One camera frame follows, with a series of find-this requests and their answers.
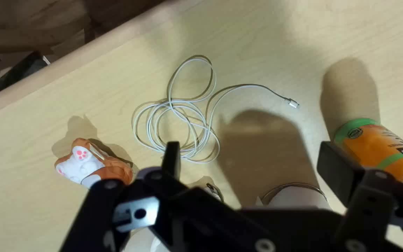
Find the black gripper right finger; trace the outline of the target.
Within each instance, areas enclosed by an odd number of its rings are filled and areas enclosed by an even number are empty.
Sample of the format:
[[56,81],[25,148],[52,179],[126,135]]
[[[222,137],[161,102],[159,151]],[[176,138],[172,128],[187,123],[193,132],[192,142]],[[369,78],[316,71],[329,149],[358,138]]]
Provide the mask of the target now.
[[332,141],[320,142],[316,169],[344,205],[364,176],[364,169]]

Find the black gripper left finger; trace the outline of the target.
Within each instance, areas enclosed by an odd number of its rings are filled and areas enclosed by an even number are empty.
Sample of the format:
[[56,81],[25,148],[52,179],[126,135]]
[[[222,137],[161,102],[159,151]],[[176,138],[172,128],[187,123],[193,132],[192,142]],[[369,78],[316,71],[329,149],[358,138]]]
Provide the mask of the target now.
[[178,179],[180,174],[180,144],[169,141],[165,146],[161,167],[172,177]]

